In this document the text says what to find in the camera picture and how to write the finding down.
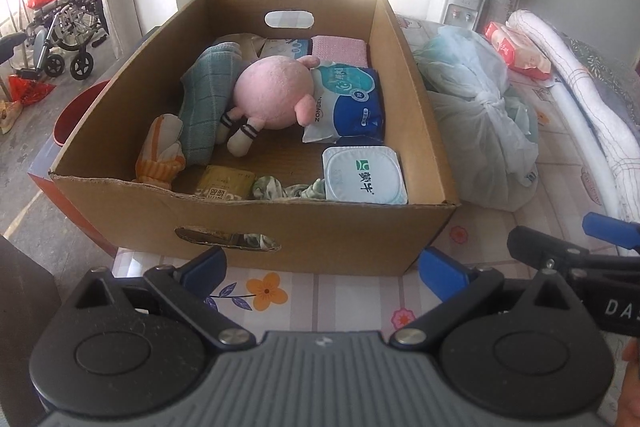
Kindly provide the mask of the person's right hand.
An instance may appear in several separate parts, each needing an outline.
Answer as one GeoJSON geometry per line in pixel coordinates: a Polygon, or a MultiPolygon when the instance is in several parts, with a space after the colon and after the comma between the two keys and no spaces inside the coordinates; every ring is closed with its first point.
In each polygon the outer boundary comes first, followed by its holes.
{"type": "Polygon", "coordinates": [[[623,355],[626,372],[618,399],[616,427],[640,427],[639,341],[631,339],[623,355]]]}

